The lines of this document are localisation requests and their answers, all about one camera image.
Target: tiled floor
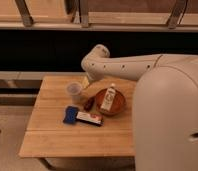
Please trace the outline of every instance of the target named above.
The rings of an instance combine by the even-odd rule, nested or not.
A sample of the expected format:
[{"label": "tiled floor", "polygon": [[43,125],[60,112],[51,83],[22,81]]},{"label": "tiled floor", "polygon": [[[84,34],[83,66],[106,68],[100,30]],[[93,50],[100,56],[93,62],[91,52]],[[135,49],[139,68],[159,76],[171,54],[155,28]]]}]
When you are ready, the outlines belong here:
[{"label": "tiled floor", "polygon": [[[32,106],[0,106],[0,171],[46,171],[36,159],[21,159],[18,152]],[[48,159],[65,171],[133,171],[133,158]]]}]

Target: clear plastic cup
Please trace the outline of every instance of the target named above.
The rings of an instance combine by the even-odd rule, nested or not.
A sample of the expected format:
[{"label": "clear plastic cup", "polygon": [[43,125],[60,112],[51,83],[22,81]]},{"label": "clear plastic cup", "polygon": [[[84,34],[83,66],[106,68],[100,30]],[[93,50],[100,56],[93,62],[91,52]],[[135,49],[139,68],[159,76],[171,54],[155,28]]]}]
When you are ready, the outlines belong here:
[{"label": "clear plastic cup", "polygon": [[81,101],[82,89],[82,84],[79,82],[72,82],[67,85],[66,90],[73,103],[79,103]]}]

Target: table leg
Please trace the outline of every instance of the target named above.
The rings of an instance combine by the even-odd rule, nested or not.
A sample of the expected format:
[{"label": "table leg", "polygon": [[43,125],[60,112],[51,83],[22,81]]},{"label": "table leg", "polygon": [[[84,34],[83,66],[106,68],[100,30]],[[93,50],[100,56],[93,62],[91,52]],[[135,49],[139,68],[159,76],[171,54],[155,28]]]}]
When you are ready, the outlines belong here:
[{"label": "table leg", "polygon": [[40,163],[42,163],[48,170],[55,170],[55,168],[43,157],[38,158]]}]

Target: wooden table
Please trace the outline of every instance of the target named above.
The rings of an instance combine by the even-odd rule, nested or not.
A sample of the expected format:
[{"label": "wooden table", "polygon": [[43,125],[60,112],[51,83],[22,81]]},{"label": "wooden table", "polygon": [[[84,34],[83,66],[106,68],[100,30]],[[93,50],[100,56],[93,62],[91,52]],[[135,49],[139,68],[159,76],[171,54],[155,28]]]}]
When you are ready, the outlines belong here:
[{"label": "wooden table", "polygon": [[[103,117],[103,125],[97,127],[81,122],[68,125],[62,122],[65,108],[73,105],[66,93],[66,85],[82,82],[84,76],[46,76],[43,79],[30,121],[25,132],[20,157],[38,158],[47,168],[46,157],[104,157],[134,156],[132,139],[131,102],[135,82],[105,78],[83,91],[89,98],[111,83],[126,98],[124,112],[113,117]],[[95,108],[91,113],[98,113]]]}]

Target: black wall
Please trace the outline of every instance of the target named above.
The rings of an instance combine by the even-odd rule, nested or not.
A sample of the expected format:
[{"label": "black wall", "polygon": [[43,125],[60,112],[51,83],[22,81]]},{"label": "black wall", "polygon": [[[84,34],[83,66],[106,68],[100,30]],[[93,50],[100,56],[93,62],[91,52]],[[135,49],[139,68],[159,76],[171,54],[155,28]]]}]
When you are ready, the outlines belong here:
[{"label": "black wall", "polygon": [[112,57],[198,54],[198,33],[0,30],[0,70],[82,71],[81,59],[98,43]]}]

